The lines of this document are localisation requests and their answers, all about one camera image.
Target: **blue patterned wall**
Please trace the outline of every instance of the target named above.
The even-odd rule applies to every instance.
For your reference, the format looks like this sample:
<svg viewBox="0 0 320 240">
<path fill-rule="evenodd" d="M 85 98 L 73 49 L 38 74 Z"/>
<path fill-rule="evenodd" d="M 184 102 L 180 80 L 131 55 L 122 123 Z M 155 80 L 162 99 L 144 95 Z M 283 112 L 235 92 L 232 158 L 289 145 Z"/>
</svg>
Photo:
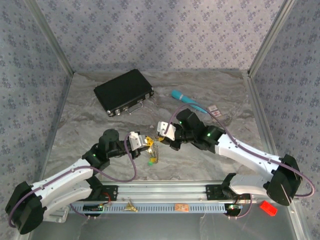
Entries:
<svg viewBox="0 0 320 240">
<path fill-rule="evenodd" d="M 248 69 L 284 0 L 38 0 L 75 72 Z"/>
<path fill-rule="evenodd" d="M 5 206 L 39 177 L 69 78 L 24 1 L 0 9 L 0 239 L 11 240 Z"/>
<path fill-rule="evenodd" d="M 301 202 L 320 239 L 319 0 L 297 1 L 254 80 L 279 153 L 295 156 L 315 184 L 315 195 Z"/>
</svg>

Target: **red block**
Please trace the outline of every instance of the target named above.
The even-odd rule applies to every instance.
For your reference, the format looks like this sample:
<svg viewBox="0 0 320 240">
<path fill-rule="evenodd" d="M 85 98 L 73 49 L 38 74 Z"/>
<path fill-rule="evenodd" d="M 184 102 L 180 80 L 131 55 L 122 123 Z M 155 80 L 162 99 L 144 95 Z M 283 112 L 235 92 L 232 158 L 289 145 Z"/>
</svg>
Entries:
<svg viewBox="0 0 320 240">
<path fill-rule="evenodd" d="M 260 208 L 272 217 L 275 216 L 278 211 L 278 209 L 276 209 L 273 205 L 271 205 L 267 201 L 263 201 L 260 204 Z"/>
</svg>

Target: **patterned wallpaper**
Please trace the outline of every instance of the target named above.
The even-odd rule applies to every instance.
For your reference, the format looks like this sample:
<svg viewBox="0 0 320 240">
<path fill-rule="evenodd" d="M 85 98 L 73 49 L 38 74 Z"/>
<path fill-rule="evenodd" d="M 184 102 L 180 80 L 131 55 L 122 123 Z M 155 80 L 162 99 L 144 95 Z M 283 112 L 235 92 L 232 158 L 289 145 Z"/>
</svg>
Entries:
<svg viewBox="0 0 320 240">
<path fill-rule="evenodd" d="M 5 206 L 39 177 L 69 80 L 24 2 L 0 9 L 0 239 L 11 240 Z"/>
<path fill-rule="evenodd" d="M 248 69 L 283 0 L 37 0 L 75 72 Z"/>
<path fill-rule="evenodd" d="M 279 154 L 295 156 L 315 184 L 315 195 L 301 202 L 320 239 L 319 0 L 297 0 L 254 80 Z"/>
</svg>

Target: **marble surface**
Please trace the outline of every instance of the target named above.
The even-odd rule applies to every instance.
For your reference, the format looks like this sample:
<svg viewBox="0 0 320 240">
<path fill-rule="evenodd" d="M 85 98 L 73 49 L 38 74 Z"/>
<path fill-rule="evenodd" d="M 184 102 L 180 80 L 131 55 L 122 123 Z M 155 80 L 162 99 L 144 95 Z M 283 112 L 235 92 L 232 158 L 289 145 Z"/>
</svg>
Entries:
<svg viewBox="0 0 320 240">
<path fill-rule="evenodd" d="M 122 73 L 75 73 L 62 117 L 49 156 L 44 177 L 68 167 L 98 142 L 107 129 L 119 131 L 120 140 L 126 133 L 140 131 L 156 136 L 158 121 L 167 122 L 182 102 L 171 97 L 173 89 L 205 106 L 217 105 L 222 120 L 239 140 L 262 150 L 256 121 L 241 72 L 237 71 L 143 71 L 154 87 L 154 96 L 143 102 L 144 107 L 132 115 L 126 112 L 108 117 L 93 89 Z M 206 124 L 213 121 L 208 114 L 196 111 Z M 159 162 L 148 165 L 149 154 L 143 152 L 135 160 L 137 180 L 223 180 L 228 173 L 254 174 L 236 161 L 200 151 L 191 144 L 183 144 L 180 151 L 158 143 Z M 134 171 L 128 156 L 112 158 L 105 173 L 129 179 Z"/>
</svg>

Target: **blue marker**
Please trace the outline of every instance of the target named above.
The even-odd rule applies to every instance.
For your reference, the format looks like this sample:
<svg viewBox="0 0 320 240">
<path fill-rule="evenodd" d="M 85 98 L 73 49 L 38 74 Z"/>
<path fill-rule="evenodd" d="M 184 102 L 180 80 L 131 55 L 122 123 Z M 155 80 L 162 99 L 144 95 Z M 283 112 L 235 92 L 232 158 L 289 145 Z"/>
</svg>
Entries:
<svg viewBox="0 0 320 240">
<path fill-rule="evenodd" d="M 177 91 L 177 90 L 172 90 L 171 92 L 171 96 L 177 100 L 180 100 L 182 101 L 183 103 L 193 103 L 193 104 L 199 104 L 197 103 L 196 101 L 193 101 L 192 99 L 188 98 L 187 96 L 183 95 L 181 92 Z M 198 107 L 198 106 L 192 106 L 194 109 L 197 109 L 199 110 L 200 112 L 203 112 L 203 113 L 207 113 L 205 110 L 203 110 L 202 108 Z"/>
</svg>

